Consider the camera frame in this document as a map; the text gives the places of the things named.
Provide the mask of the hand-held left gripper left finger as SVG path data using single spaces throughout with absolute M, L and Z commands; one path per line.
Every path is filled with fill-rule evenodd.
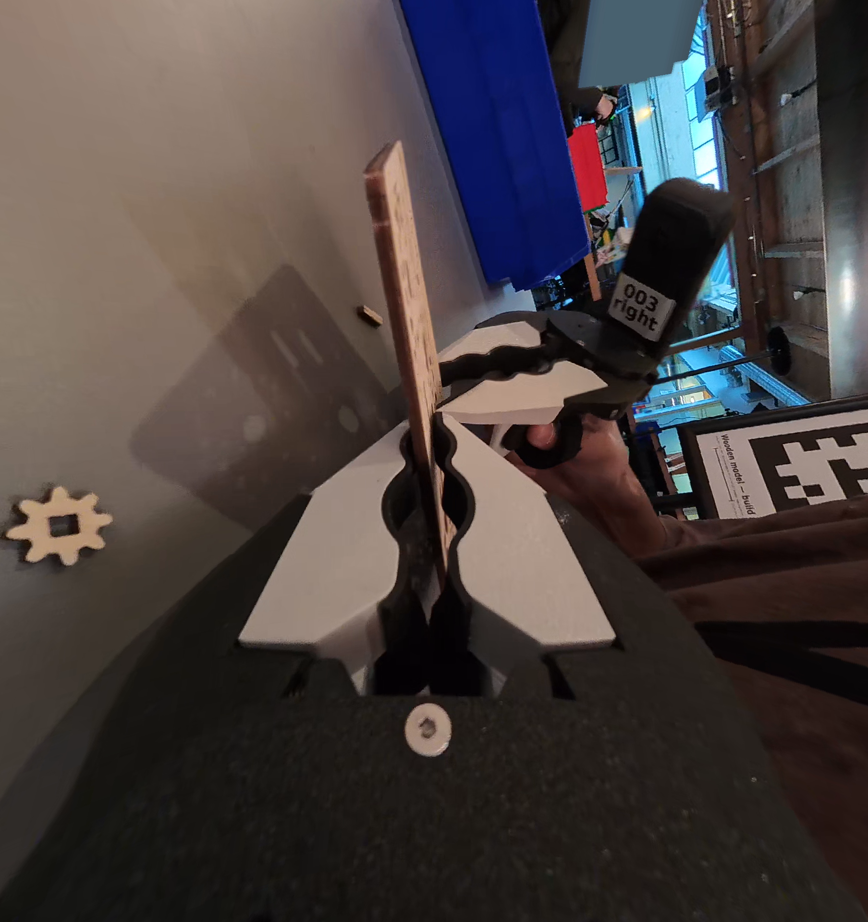
M 239 634 L 246 648 L 371 667 L 416 641 L 409 541 L 416 511 L 407 422 L 316 488 Z

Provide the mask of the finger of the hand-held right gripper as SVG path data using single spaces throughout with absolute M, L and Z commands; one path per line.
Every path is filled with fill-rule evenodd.
M 542 374 L 518 373 L 501 380 L 485 379 L 462 395 L 451 395 L 440 412 L 468 427 L 492 426 L 490 447 L 498 455 L 508 455 L 510 449 L 501 441 L 513 426 L 550 424 L 561 413 L 567 398 L 605 386 L 601 376 L 578 364 L 554 363 Z
M 541 331 L 522 321 L 476 328 L 440 351 L 439 361 L 445 388 L 470 388 L 517 374 L 542 374 L 551 362 L 543 351 Z

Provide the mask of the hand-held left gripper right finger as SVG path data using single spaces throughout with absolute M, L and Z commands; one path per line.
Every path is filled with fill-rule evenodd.
M 444 499 L 456 524 L 434 606 L 434 642 L 509 672 L 522 661 L 612 645 L 615 632 L 540 486 L 447 414 Z

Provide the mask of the laser-cut wooden model sheet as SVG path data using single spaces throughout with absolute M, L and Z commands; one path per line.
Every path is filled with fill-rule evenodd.
M 364 171 L 367 205 L 425 510 L 440 581 L 455 528 L 443 508 L 443 472 L 435 451 L 442 396 L 440 363 L 401 141 L 386 144 Z

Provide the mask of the person's right forearm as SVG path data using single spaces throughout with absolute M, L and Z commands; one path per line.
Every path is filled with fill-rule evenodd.
M 661 548 L 634 562 L 693 623 L 868 624 L 868 495 L 660 525 Z

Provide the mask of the grey desk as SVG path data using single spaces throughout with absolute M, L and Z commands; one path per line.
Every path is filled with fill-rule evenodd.
M 0 2 L 0 802 L 121 651 L 399 419 L 363 172 L 400 140 L 438 345 L 486 285 L 397 2 Z M 17 505 L 105 547 L 24 560 Z

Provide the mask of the person's right hand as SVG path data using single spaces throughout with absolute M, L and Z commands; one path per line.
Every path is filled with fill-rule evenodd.
M 513 452 L 507 460 L 549 496 L 575 508 L 627 555 L 641 557 L 662 546 L 663 525 L 629 465 L 614 421 L 585 416 L 578 455 L 559 466 L 535 469 Z

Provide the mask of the black rod with disc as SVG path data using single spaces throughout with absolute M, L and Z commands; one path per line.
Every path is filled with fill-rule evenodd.
M 770 329 L 767 333 L 766 341 L 766 349 L 755 355 L 740 355 L 738 358 L 727 362 L 716 363 L 699 369 L 690 369 L 687 372 L 675 375 L 659 375 L 655 378 L 654 383 L 669 384 L 694 376 L 727 371 L 729 369 L 734 369 L 745 364 L 757 364 L 760 362 L 769 362 L 773 372 L 777 375 L 787 375 L 792 368 L 793 358 L 791 354 L 790 341 L 788 340 L 785 331 L 780 327 Z

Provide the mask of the red plastic bin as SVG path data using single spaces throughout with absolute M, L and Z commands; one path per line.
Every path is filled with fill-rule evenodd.
M 567 147 L 581 211 L 587 214 L 606 206 L 608 184 L 595 123 L 589 121 L 575 127 L 567 139 Z

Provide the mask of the framed marker sign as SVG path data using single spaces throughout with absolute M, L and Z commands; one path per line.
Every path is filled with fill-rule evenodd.
M 752 520 L 868 496 L 868 395 L 677 428 L 702 518 Z

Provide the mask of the blue plastic bin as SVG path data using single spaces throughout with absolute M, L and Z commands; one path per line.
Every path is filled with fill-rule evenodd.
M 589 252 L 533 1 L 402 1 L 486 282 L 516 291 Z

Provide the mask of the small wooden gear piece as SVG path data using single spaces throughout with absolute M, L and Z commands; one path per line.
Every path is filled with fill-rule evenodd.
M 53 556 L 71 567 L 79 562 L 83 551 L 105 547 L 103 530 L 113 524 L 114 517 L 99 511 L 97 504 L 94 493 L 76 497 L 63 486 L 53 486 L 45 500 L 18 503 L 24 520 L 9 528 L 5 538 L 27 544 L 24 560 L 28 563 Z

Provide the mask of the wooden shelving frame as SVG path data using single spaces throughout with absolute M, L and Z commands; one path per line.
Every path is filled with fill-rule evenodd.
M 703 5 L 710 63 L 728 72 L 715 113 L 739 201 L 731 252 L 745 343 L 783 328 L 795 357 L 828 363 L 816 2 Z

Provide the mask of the silver ventilation duct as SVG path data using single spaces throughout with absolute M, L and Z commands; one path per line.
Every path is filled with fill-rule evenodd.
M 834 398 L 868 394 L 868 1 L 816 2 Z

